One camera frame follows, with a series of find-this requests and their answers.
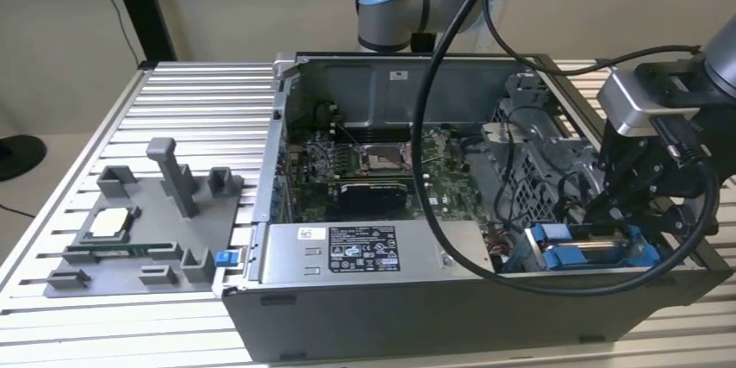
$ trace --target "blue connector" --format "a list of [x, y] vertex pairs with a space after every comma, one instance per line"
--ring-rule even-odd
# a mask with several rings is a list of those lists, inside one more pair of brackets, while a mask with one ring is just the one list
[[215, 255], [215, 266], [238, 267], [241, 262], [239, 250], [223, 250]]
[[587, 265], [589, 260], [578, 246], [555, 246], [542, 256], [550, 270], [563, 270], [573, 265]]

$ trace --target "metal table surface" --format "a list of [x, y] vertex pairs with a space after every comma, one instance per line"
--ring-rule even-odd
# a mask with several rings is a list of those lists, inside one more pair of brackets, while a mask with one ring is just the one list
[[[565, 69], [590, 63], [558, 61]], [[595, 95], [606, 78], [607, 71], [601, 71], [571, 79], [598, 110]], [[47, 299], [43, 292], [45, 278], [58, 266], [59, 253], [98, 198], [97, 175], [106, 165], [127, 164], [139, 176], [154, 176], [155, 165], [146, 157], [154, 136], [178, 140], [178, 157], [195, 174], [227, 165], [245, 176], [231, 243], [247, 243], [273, 93], [271, 64], [169, 63], [138, 72], [0, 268], [0, 365], [251, 364], [226, 308], [213, 293]], [[709, 239], [736, 267], [736, 183], [731, 180], [722, 191], [722, 203], [722, 232]], [[377, 365], [736, 366], [736, 277], [690, 307], [657, 312], [614, 344], [321, 366]]]

